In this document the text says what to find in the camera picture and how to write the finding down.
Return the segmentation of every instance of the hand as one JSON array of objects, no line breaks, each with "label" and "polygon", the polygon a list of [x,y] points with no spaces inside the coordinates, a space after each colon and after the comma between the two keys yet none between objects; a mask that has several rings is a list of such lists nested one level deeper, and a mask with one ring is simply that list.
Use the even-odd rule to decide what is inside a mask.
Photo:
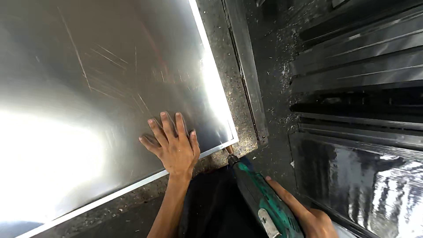
[{"label": "hand", "polygon": [[269,176],[266,177],[266,181],[298,218],[306,238],[338,237],[332,221],[326,213],[317,209],[307,210],[292,194],[282,188],[279,183],[272,180]]},{"label": "hand", "polygon": [[163,131],[158,127],[154,119],[149,119],[148,124],[161,147],[151,143],[145,136],[139,138],[140,142],[162,161],[163,166],[169,172],[171,178],[184,179],[188,182],[192,177],[194,165],[200,157],[197,135],[195,130],[188,140],[185,134],[184,121],[180,113],[176,113],[176,130],[178,136],[170,126],[170,119],[166,112],[160,113]]}]

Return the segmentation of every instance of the metal panel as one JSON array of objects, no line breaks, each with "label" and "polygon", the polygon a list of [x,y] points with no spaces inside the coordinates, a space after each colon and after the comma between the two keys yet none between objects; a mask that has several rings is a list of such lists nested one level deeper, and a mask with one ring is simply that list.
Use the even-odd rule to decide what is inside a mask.
[{"label": "metal panel", "polygon": [[161,111],[183,113],[201,157],[238,141],[195,0],[3,1],[0,237],[166,175],[138,141]]},{"label": "metal panel", "polygon": [[307,46],[330,40],[423,3],[421,0],[352,0],[299,33]]},{"label": "metal panel", "polygon": [[423,7],[316,45],[291,62],[294,74],[315,71],[423,45]]},{"label": "metal panel", "polygon": [[300,112],[297,114],[300,117],[313,118],[313,119],[319,119],[319,120],[347,122],[347,123],[364,124],[364,125],[377,125],[377,126],[384,126],[384,127],[396,127],[396,128],[413,129],[413,130],[423,130],[423,123],[418,123],[418,122],[404,122],[404,121],[383,120],[383,119],[373,119],[373,118],[353,117],[353,116],[327,115],[327,114],[305,113],[305,112]]},{"label": "metal panel", "polygon": [[308,133],[290,143],[301,194],[368,237],[423,235],[423,152]]},{"label": "metal panel", "polygon": [[422,47],[415,47],[366,62],[301,76],[293,81],[292,90],[306,92],[370,85],[383,88],[423,85],[422,50]]},{"label": "metal panel", "polygon": [[247,18],[242,0],[223,0],[225,14],[227,14],[232,43],[236,48],[236,58],[241,72],[248,105],[253,116],[254,130],[260,144],[267,144],[269,132],[261,100],[260,85],[258,84],[257,69],[255,68],[253,48],[248,32]]},{"label": "metal panel", "polygon": [[378,128],[378,130],[367,130],[367,127],[341,127],[304,123],[299,123],[298,126],[299,130],[302,132],[406,149],[423,150],[423,134],[413,131],[398,129],[390,130],[384,128]]}]

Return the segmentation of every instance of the left hand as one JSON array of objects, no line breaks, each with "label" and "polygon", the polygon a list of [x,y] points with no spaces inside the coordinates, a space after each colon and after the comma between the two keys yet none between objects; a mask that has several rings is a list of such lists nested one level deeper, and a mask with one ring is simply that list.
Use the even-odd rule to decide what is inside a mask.
[{"label": "left hand", "polygon": [[149,119],[148,124],[154,133],[160,147],[151,143],[145,136],[139,137],[140,142],[163,163],[170,177],[191,180],[192,171],[200,157],[197,135],[195,130],[190,133],[188,140],[185,134],[184,121],[181,113],[176,113],[176,130],[178,136],[170,126],[170,119],[166,112],[161,112],[163,131],[157,126],[154,119]]}]

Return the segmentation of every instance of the forearm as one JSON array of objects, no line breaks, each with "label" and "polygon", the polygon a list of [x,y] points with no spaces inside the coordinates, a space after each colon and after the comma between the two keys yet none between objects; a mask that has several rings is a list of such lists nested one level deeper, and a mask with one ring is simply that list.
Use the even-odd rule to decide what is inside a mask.
[{"label": "forearm", "polygon": [[189,182],[190,180],[187,178],[169,177],[162,206],[147,238],[169,238],[175,236]]}]

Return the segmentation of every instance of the black pants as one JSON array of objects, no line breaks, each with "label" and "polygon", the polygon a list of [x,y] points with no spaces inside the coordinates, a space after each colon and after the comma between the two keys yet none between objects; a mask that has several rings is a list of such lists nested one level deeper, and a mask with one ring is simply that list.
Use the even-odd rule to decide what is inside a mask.
[{"label": "black pants", "polygon": [[[242,162],[250,165],[246,157]],[[229,166],[199,174],[190,183],[184,200],[179,237],[263,237],[267,234],[254,219]]]}]

